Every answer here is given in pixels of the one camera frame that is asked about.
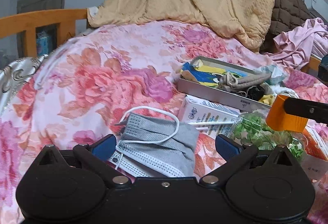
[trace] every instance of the metal tray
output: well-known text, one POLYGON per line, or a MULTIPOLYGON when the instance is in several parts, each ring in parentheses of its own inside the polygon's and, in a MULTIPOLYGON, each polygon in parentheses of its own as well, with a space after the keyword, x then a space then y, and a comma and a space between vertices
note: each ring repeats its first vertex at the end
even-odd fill
MULTIPOLYGON (((212 58, 204 57, 204 56, 198 56, 194 58, 191 61, 191 65, 194 64, 197 60, 201 60, 204 65, 212 66, 212 67, 229 67, 234 70, 242 71, 246 74, 254 74, 253 70, 244 68, 238 65, 230 64, 227 62, 215 60, 212 58)), ((199 83, 195 83, 189 80, 185 80, 180 77, 178 80, 178 91, 182 93, 187 93, 196 97, 200 97, 212 102, 224 104, 227 106, 231 106, 243 111, 251 112, 253 110, 257 109, 263 109, 263 108, 271 108, 271 106, 241 97, 239 95, 236 95, 234 93, 228 93, 225 91, 221 91, 219 89, 215 89, 212 87, 204 86, 199 83)))

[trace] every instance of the face mask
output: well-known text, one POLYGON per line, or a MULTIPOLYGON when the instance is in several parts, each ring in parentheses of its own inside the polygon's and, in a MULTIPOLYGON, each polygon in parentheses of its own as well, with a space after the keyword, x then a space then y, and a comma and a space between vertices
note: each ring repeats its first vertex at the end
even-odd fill
POLYGON ((187 177, 193 176, 194 151, 199 132, 191 125, 180 123, 166 111, 139 106, 127 111, 119 125, 126 124, 116 152, 110 161, 135 177, 187 177), (131 113, 147 108, 170 116, 174 121, 146 117, 131 113))

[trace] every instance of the metal bolt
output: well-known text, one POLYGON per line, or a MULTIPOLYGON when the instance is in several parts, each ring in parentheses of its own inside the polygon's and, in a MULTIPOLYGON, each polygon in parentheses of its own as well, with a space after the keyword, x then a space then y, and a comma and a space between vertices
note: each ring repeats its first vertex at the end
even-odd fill
POLYGON ((219 179, 216 176, 212 175, 207 175, 202 178, 203 182, 208 183, 208 184, 214 184, 219 181, 219 179))
POLYGON ((116 184, 125 184, 129 181, 129 178, 126 176, 116 176, 113 178, 113 182, 116 184))
POLYGON ((170 186, 170 184, 168 182, 162 182, 162 186, 163 187, 168 187, 168 186, 170 186))

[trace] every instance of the blue and yellow fabric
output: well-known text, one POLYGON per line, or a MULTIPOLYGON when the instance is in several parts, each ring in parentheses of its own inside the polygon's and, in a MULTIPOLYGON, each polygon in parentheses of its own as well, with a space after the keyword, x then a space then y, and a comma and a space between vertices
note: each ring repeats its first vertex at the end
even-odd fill
MULTIPOLYGON (((200 84, 214 88, 219 85, 220 77, 227 73, 223 68, 209 67, 205 65, 192 66, 189 63, 183 64, 181 70, 188 70, 200 84)), ((232 73, 236 78, 242 77, 242 75, 234 72, 232 73)))

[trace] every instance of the pink floral blanket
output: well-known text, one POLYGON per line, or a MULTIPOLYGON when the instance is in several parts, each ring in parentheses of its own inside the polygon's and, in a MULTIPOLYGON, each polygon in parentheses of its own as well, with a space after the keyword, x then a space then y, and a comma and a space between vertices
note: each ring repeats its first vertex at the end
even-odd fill
MULTIPOLYGON (((235 39, 222 39, 206 27, 173 21, 103 26, 72 38, 53 53, 12 99, 0 118, 0 223, 23 217, 15 200, 20 179, 45 144, 71 149, 92 144, 109 133, 128 109, 148 105, 177 114, 184 94, 174 79, 181 65, 196 56, 256 68, 274 64, 235 39)), ((301 98, 328 103, 328 88, 314 77, 285 68, 287 87, 301 98)), ((160 116, 148 110, 139 113, 160 116)), ((315 126, 328 142, 328 128, 315 126)), ((214 140, 201 134, 196 147, 198 177, 225 161, 214 140)), ((327 177, 316 184, 309 218, 328 223, 327 177)))

